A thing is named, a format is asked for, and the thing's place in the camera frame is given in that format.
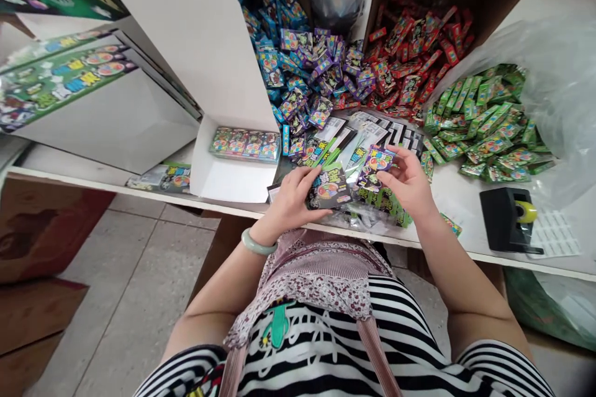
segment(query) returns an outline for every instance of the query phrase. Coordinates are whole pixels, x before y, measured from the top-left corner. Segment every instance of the tiled floor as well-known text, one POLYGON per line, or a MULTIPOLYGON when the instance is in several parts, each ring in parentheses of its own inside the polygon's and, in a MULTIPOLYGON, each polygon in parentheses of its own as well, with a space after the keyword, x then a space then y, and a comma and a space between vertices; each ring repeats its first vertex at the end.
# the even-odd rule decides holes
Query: tiled floor
MULTIPOLYGON (((61 275, 89 285, 89 291, 26 396, 131 396, 159 362, 218 224, 161 202, 116 196, 61 275)), ((387 252, 449 356, 447 309, 437 289, 404 269, 404 249, 388 246, 387 252)), ((569 391, 576 388, 578 374, 596 365, 543 347, 532 349, 557 395, 576 395, 569 391)))

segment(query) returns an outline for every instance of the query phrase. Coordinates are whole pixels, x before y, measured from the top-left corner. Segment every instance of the gray floor tile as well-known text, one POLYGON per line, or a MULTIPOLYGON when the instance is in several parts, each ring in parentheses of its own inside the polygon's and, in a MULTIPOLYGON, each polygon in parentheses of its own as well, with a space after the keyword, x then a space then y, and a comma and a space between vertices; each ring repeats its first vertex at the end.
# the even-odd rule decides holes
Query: gray floor tile
POLYGON ((158 222, 76 396, 130 396, 157 366, 213 236, 158 222))
POLYGON ((41 379, 27 397, 70 397, 81 381, 156 220, 106 211, 61 275, 89 285, 41 379))
POLYGON ((198 226, 207 230, 216 230, 221 219, 197 217, 192 213, 186 212, 178 207, 166 204, 160 216, 161 220, 167 220, 182 225, 198 226))
POLYGON ((428 326, 439 349, 450 359, 451 346, 447 335, 447 307, 445 307, 439 291, 434 285, 409 270, 394 268, 393 271, 395 276, 404 281, 405 286, 412 292, 428 321, 428 326))
POLYGON ((165 206, 164 202, 151 200, 150 198, 135 197, 128 194, 117 194, 110 204, 114 211, 128 212, 145 217, 158 218, 165 206))
POLYGON ((392 267, 408 267, 408 249, 399 245, 383 244, 392 267))

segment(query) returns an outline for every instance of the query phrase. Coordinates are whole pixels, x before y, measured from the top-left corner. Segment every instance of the striped shirt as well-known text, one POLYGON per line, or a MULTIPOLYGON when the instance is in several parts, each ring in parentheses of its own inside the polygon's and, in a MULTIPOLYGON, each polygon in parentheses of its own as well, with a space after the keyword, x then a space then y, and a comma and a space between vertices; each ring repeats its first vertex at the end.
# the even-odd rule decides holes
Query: striped shirt
MULTIPOLYGON (((405 397, 553 397, 534 365, 495 340, 476 341, 448 360, 439 350, 412 294, 399 279, 369 277, 372 313, 383 349, 405 397)), ((383 395, 349 316, 296 303, 286 308, 289 329, 280 348, 268 339, 272 313, 255 323, 238 395, 383 395)), ((135 397, 217 396, 226 353, 195 346, 160 365, 135 397)))

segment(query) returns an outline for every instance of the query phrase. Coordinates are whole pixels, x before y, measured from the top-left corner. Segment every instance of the green plastic bag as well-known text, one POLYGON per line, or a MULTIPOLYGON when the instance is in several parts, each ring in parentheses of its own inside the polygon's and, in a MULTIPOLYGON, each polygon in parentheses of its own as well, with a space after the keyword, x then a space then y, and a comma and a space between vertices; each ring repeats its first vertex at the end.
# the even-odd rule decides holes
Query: green plastic bag
POLYGON ((503 270, 509 305, 520 324, 596 352, 596 283, 503 270))

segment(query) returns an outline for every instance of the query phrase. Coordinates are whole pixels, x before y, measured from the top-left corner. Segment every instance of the pink apron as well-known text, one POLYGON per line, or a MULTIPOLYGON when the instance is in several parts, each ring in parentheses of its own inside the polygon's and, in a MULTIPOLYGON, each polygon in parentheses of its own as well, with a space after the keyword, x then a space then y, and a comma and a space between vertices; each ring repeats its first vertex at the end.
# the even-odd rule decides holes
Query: pink apron
POLYGON ((381 347, 368 286, 369 274, 394 277, 383 258, 365 243, 312 230, 288 231, 278 244, 265 263, 255 299, 236 318, 224 340, 230 353, 220 396, 237 394, 250 332, 259 315, 276 300, 287 298, 354 318, 385 395, 401 397, 381 347))

